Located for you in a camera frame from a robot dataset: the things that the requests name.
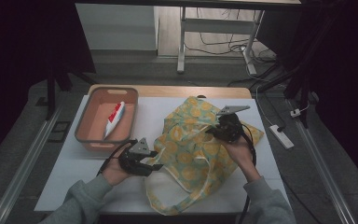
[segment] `white device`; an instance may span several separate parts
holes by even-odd
[[[278,140],[282,143],[282,145],[286,148],[292,148],[294,144],[290,139],[284,134],[284,132],[278,132],[278,125],[272,125],[269,127],[269,129],[274,133],[274,135],[278,138]]]
[[[290,111],[290,116],[292,116],[292,118],[298,117],[301,115],[301,111],[299,109],[295,109],[293,111]]]

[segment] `human arm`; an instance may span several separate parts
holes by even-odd
[[[278,189],[271,189],[252,162],[252,153],[244,138],[236,142],[221,141],[228,155],[234,160],[248,183],[244,186],[251,200],[249,214],[255,223],[296,223],[289,203]]]
[[[117,159],[110,160],[103,172],[89,183],[79,180],[69,188],[64,203],[40,223],[92,223],[104,206],[104,195],[129,176]]]

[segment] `gray sweater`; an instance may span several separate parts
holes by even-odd
[[[272,190],[264,177],[244,188],[251,199],[249,213],[255,223],[296,223],[282,193]],[[87,184],[79,180],[69,188],[63,205],[40,223],[92,223],[104,205],[104,195],[111,189],[102,175]]]

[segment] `plastic tray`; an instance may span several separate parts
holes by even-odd
[[[116,104],[125,103],[125,111],[116,128],[103,139],[106,122]],[[100,87],[93,90],[77,124],[75,138],[93,151],[114,150],[131,138],[138,106],[134,88]]]

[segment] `white table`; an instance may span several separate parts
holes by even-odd
[[[87,102],[84,96],[71,130],[63,144],[62,151],[53,167],[48,182],[35,207],[38,212],[52,212],[64,200],[67,190],[79,179],[85,182],[94,178],[109,152],[87,151],[75,139],[75,129],[80,115]],[[154,140],[161,135],[164,118],[179,106],[186,98],[174,97],[140,97],[132,138],[146,138],[147,144],[153,148]],[[253,99],[206,99],[211,104],[223,108],[225,105],[249,105],[251,108],[238,113],[241,120],[248,122],[265,132],[255,100]],[[257,152],[257,169],[273,189],[280,189],[287,200],[283,183],[272,155],[267,136],[255,146]],[[154,172],[151,183],[159,183],[157,195],[166,204],[176,203],[185,198],[186,192],[171,178],[164,169]],[[146,177],[131,177],[113,188],[106,195],[108,203],[102,209],[103,214],[157,214],[153,210],[145,194]],[[245,177],[237,169],[227,182],[213,195],[192,205],[185,210],[186,214],[232,214],[243,209],[246,192],[242,188]]]

